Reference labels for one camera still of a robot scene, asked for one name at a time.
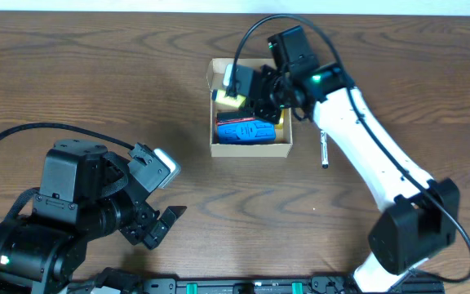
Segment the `yellow clear tape roll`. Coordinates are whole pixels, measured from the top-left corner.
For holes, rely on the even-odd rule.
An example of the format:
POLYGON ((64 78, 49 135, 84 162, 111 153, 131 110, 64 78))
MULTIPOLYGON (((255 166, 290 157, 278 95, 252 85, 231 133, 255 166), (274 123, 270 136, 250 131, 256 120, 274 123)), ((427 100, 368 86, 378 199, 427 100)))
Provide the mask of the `yellow clear tape roll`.
POLYGON ((279 123, 276 125, 276 129, 278 129, 278 130, 282 130, 282 129, 283 129, 284 121, 285 121, 285 115, 286 115, 286 110, 283 109, 283 110, 281 111, 281 116, 280 116, 280 119, 279 119, 279 123))

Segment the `yellow highlighter pen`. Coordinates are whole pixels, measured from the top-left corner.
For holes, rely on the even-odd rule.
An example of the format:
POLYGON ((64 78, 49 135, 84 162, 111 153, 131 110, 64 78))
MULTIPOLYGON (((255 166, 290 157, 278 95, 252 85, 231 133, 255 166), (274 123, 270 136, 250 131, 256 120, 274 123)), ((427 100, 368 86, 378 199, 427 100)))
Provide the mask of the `yellow highlighter pen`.
POLYGON ((211 99, 217 104, 230 108, 240 109, 245 103, 245 96, 229 96, 226 91, 216 89, 212 92, 211 99))

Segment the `red black stapler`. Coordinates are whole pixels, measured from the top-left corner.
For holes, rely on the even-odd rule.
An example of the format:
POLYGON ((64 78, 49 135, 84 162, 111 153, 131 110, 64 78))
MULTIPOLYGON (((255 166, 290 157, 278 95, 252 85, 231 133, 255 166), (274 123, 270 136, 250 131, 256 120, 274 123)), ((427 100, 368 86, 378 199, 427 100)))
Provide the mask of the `red black stapler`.
POLYGON ((249 113, 242 112, 242 111, 234 111, 234 112, 218 112, 216 114, 215 122, 218 125, 228 124, 228 123, 239 123, 245 121, 252 121, 255 120, 255 117, 249 113))

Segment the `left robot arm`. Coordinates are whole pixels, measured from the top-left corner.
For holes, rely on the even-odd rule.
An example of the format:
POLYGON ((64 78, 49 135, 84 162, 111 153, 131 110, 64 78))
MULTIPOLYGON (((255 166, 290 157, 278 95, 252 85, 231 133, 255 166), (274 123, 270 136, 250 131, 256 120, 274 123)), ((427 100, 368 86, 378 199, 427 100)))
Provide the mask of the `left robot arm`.
POLYGON ((91 140, 58 140, 39 187, 0 223, 0 293, 59 293, 86 259, 89 242, 120 232, 132 245, 158 247, 184 206, 147 203, 180 166, 162 149, 137 144, 124 158, 91 140))

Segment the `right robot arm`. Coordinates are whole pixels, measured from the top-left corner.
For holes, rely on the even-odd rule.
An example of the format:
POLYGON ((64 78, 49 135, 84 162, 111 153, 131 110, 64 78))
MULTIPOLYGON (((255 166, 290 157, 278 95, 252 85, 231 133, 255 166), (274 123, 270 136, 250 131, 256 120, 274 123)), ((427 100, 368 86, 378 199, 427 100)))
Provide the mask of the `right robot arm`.
POLYGON ((242 110, 270 123, 289 109, 324 131, 369 188, 380 218, 368 236, 370 255, 352 273, 348 290, 395 292, 419 267, 452 245, 461 232, 459 189, 413 162, 369 110, 341 59, 322 65, 296 26, 268 39, 273 65, 257 69, 235 60, 224 74, 242 110))

